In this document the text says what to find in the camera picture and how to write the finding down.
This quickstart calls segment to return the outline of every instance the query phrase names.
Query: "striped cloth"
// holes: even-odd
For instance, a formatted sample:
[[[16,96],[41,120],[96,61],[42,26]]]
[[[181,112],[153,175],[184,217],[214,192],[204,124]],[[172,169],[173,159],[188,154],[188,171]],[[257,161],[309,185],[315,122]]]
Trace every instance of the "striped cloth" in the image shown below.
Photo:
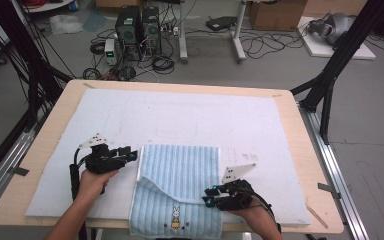
[[[201,198],[219,184],[218,148],[147,145],[140,161],[129,218],[132,236],[220,238],[222,213],[205,207]]]

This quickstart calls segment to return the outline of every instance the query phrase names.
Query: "wooden board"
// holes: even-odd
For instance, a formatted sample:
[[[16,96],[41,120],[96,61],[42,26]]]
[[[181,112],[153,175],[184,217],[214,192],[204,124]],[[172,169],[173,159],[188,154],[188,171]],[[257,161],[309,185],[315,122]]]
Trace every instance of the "wooden board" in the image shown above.
[[[289,150],[297,171],[311,224],[305,227],[284,227],[284,232],[340,233],[342,220],[329,192],[319,190],[317,183],[326,184],[322,169],[301,119],[292,94],[286,90],[251,89],[176,84],[121,83],[73,80],[65,88],[51,112],[21,167],[29,169],[26,177],[14,176],[0,199],[0,225],[51,226],[57,218],[26,217],[24,214],[37,188],[47,161],[54,152],[61,133],[66,128],[86,89],[124,89],[154,92],[211,93],[270,97],[276,102]],[[89,219],[89,227],[127,228],[128,221]],[[244,224],[225,223],[224,231],[250,231]]]

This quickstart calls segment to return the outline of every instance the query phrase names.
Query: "cardboard box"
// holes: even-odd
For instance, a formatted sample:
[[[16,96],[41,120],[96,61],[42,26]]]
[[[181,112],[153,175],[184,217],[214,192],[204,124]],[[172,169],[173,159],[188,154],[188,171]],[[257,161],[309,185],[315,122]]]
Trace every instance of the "cardboard box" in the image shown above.
[[[367,0],[308,0],[303,15],[320,18],[328,12],[342,12],[357,16],[366,2]]]
[[[96,7],[103,11],[120,12],[123,5],[143,7],[142,0],[96,0]]]
[[[274,4],[253,3],[249,20],[255,30],[295,31],[307,0],[280,0]]]

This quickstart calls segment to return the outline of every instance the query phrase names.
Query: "gray object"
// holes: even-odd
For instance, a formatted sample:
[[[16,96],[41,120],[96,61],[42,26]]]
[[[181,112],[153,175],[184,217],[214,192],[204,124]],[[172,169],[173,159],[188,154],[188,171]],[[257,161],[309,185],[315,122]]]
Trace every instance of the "gray object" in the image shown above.
[[[354,23],[354,18],[344,13],[327,13],[322,19],[311,21],[308,26],[309,33],[317,33],[321,38],[332,46],[346,33]]]

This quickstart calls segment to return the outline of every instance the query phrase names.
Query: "aluminum frame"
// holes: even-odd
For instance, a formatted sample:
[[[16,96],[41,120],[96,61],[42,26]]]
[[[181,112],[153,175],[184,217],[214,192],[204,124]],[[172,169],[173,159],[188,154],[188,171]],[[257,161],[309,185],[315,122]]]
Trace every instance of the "aluminum frame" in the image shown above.
[[[0,193],[1,189],[9,182],[9,179],[13,175],[13,173],[9,171],[18,166],[33,143],[34,138],[34,130],[22,133],[0,164]]]
[[[312,130],[316,144],[320,150],[324,167],[329,174],[329,180],[332,183],[332,187],[334,188],[334,191],[341,193],[341,198],[338,199],[338,201],[341,203],[342,211],[347,218],[348,226],[354,239],[368,240],[369,237],[366,229],[352,200],[351,194],[348,191],[347,184],[342,176],[341,169],[338,166],[332,148],[330,145],[324,143],[324,140],[320,135],[320,120],[317,113],[305,112],[303,116],[307,117],[308,122],[311,125],[311,129],[308,130]]]

